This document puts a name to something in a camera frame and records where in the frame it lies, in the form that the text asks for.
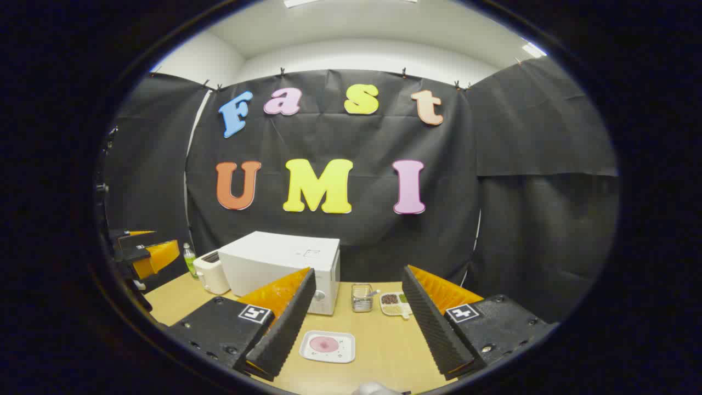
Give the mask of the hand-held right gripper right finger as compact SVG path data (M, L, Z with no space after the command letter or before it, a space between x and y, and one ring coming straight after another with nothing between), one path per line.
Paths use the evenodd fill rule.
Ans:
M402 291L447 380L514 357L557 327L506 295L481 297L411 265L402 270Z

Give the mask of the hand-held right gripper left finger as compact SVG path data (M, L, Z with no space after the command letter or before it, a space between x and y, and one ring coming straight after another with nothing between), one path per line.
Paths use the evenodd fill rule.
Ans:
M305 267L237 300L214 297L165 331L229 370L273 381L298 337L316 291Z

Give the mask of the white plate of pink food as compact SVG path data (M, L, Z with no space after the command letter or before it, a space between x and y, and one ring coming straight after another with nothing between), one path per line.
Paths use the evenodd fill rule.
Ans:
M312 330L303 336L299 354L314 362L348 364L355 360L355 346L352 334Z

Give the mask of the white microwave oven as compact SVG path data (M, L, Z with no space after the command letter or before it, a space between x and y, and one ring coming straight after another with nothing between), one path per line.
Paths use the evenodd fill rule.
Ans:
M218 249L231 292L258 290L303 268L313 268L316 290L308 312L333 315L340 283L341 241L254 231Z

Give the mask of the green label drink bottle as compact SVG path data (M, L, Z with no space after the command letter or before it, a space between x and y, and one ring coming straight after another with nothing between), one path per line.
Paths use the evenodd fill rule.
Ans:
M198 279L199 276L197 275L195 268L196 253L191 249L190 244L187 242L183 243L183 258L191 277Z

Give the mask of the divided white tray of beans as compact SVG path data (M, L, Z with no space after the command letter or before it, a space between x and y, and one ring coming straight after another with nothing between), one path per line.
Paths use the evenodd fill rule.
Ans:
M402 317L404 320L408 320L412 314L409 301L403 292L380 294L379 302L381 311L389 317Z

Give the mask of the metal mesh container with spoon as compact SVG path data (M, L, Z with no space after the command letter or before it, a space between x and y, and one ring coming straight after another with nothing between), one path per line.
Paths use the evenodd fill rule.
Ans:
M370 283L354 283L351 285L352 310L354 313L371 312L373 298L378 295L379 289L373 289Z

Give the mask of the black backdrop cloth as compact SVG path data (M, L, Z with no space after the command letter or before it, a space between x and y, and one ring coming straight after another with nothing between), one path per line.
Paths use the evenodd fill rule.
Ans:
M548 322L572 312L616 230L603 122L548 58L472 88L368 70L213 92L145 78L107 155L112 228L206 253L253 231L337 238L341 279L423 268Z

